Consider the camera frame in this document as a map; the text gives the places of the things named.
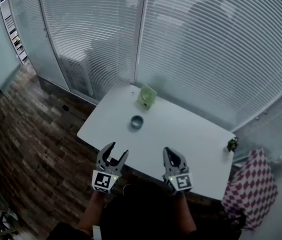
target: horizontal blinds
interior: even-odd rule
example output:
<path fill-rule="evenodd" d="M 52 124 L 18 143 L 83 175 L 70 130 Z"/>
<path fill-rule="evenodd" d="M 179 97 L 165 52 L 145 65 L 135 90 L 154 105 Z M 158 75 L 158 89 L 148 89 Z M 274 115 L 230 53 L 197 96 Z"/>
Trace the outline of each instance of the horizontal blinds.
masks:
<path fill-rule="evenodd" d="M 22 45 L 37 74 L 69 90 L 47 36 L 39 0 L 9 0 Z"/>
<path fill-rule="evenodd" d="M 99 101 L 118 79 L 130 79 L 135 30 L 140 29 L 138 1 L 42 0 L 50 38 L 72 91 Z"/>
<path fill-rule="evenodd" d="M 239 153 L 259 146 L 265 148 L 272 160 L 282 156 L 282 98 L 235 135 L 239 137 Z"/>
<path fill-rule="evenodd" d="M 282 95 L 282 0 L 147 0 L 136 83 L 233 130 Z"/>

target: gray tape roll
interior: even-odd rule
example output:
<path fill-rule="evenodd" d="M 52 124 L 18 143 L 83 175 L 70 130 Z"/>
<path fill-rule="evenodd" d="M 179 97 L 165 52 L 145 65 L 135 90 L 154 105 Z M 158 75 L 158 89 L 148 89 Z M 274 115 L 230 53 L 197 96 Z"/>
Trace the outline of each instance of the gray tape roll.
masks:
<path fill-rule="evenodd" d="M 142 125 L 143 125 L 143 118 L 142 118 L 142 116 L 140 116 L 140 115 L 132 116 L 130 124 L 131 124 L 131 127 L 133 129 L 140 129 L 142 127 Z"/>

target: pink checkered cloth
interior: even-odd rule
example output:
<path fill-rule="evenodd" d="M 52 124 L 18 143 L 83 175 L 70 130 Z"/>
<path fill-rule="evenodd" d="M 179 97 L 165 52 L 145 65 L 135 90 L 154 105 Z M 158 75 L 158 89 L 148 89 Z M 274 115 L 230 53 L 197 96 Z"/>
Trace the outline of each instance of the pink checkered cloth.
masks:
<path fill-rule="evenodd" d="M 253 150 L 244 166 L 228 182 L 222 205 L 228 218 L 239 217 L 243 212 L 246 217 L 244 228 L 254 230 L 261 225 L 277 194 L 275 179 L 263 149 Z"/>

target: floor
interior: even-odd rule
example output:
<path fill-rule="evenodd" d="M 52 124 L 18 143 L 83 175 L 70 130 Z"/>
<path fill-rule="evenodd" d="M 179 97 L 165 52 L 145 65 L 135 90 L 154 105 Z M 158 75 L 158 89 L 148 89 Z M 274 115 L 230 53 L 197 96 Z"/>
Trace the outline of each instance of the floor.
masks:
<path fill-rule="evenodd" d="M 94 108 L 37 77 L 31 64 L 0 93 L 0 188 L 19 214 L 23 239 L 45 239 L 58 222 L 75 226 L 83 214 L 97 150 L 77 132 Z M 127 182 L 153 181 L 128 167 L 123 175 L 107 201 Z M 187 198 L 195 219 L 218 217 L 218 202 L 194 194 Z"/>

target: small green toy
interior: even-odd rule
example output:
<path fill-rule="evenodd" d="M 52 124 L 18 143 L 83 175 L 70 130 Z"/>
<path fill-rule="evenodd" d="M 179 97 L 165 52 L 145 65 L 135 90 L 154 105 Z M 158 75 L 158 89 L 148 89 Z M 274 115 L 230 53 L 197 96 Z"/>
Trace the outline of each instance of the small green toy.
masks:
<path fill-rule="evenodd" d="M 151 89 L 149 86 L 144 85 L 139 95 L 137 96 L 137 102 L 139 102 L 146 109 L 151 108 L 151 106 L 155 103 L 157 97 L 157 92 Z"/>
<path fill-rule="evenodd" d="M 239 145 L 238 140 L 239 140 L 238 137 L 234 137 L 227 143 L 226 149 L 228 152 L 232 151 L 234 153 L 236 151 Z"/>

